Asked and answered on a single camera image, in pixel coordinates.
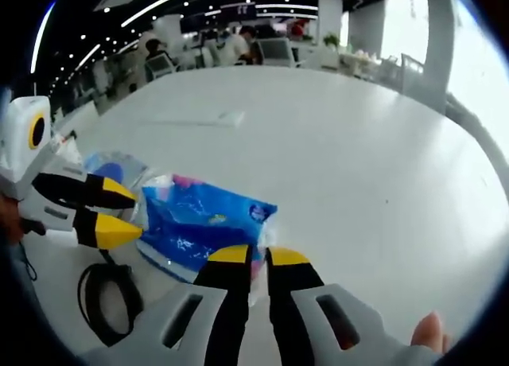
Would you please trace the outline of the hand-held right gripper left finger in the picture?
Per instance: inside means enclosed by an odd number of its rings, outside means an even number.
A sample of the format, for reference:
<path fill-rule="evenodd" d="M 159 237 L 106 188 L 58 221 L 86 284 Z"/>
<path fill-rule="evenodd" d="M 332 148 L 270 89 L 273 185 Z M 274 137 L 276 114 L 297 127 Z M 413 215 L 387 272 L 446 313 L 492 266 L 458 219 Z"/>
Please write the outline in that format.
<path fill-rule="evenodd" d="M 116 345 L 84 354 L 86 365 L 236 365 L 248 319 L 250 245 L 213 253 L 193 284 L 181 283 L 134 321 Z"/>

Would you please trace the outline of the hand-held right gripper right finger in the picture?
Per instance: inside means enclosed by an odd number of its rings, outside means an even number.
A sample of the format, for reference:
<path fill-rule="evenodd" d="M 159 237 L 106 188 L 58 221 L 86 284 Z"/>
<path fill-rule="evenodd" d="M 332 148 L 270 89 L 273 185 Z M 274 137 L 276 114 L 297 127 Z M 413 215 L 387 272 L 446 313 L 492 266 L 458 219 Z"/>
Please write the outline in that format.
<path fill-rule="evenodd" d="M 310 261 L 284 247 L 266 251 L 270 322 L 284 365 L 433 365 L 423 345 L 389 335 L 381 315 L 337 284 L 325 284 Z"/>

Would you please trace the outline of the person's left hand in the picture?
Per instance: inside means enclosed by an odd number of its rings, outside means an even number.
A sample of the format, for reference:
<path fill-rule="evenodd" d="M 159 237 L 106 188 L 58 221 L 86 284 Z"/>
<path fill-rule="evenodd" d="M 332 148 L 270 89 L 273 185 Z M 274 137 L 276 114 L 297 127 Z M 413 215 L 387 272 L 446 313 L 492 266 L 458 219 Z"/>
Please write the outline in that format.
<path fill-rule="evenodd" d="M 21 217 L 18 202 L 3 195 L 1 195 L 1 230 L 6 234 L 6 240 L 10 245 L 19 244 L 30 232 L 35 232 L 39 236 L 46 234 L 41 222 Z"/>

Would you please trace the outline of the person's right hand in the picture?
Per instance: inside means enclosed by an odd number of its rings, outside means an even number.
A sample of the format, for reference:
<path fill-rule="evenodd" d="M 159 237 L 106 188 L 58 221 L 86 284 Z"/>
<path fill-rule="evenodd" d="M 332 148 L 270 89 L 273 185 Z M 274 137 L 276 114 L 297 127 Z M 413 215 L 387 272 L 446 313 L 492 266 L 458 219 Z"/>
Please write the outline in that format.
<path fill-rule="evenodd" d="M 425 346 L 436 353 L 445 354 L 449 350 L 451 337 L 444 331 L 439 315 L 432 311 L 423 317 L 414 329 L 411 346 Z"/>

